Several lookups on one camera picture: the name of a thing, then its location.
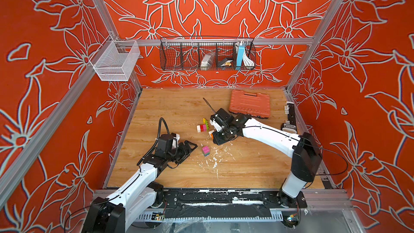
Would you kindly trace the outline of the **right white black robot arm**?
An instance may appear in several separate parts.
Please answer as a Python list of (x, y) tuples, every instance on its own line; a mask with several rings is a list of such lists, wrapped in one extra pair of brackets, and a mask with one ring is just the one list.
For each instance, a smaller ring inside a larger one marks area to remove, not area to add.
[(213, 143), (222, 145), (239, 137), (262, 142), (291, 158), (291, 170), (277, 194), (277, 202), (288, 208), (296, 202), (301, 190), (312, 183), (322, 163), (322, 150), (309, 133), (298, 135), (265, 125), (246, 114), (236, 116), (219, 109), (210, 117)]

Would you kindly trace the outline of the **magenta lego brick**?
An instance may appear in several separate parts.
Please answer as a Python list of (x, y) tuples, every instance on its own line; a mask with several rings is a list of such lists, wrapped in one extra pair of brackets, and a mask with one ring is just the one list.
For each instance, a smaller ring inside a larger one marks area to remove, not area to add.
[(204, 147), (202, 148), (202, 152), (203, 152), (203, 154), (204, 154), (204, 153), (208, 153), (208, 152), (210, 152), (210, 148), (209, 148), (208, 146), (204, 146)]

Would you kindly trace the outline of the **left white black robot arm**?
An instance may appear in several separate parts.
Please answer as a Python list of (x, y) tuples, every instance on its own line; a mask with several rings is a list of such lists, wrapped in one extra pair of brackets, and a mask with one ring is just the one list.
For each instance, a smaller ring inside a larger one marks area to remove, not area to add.
[(97, 197), (89, 206), (83, 233), (124, 233), (151, 207), (165, 203), (164, 187), (155, 180), (166, 169), (177, 168), (198, 147), (169, 130), (163, 118), (158, 121), (157, 136), (149, 151), (138, 161), (138, 170), (115, 192), (106, 198)]

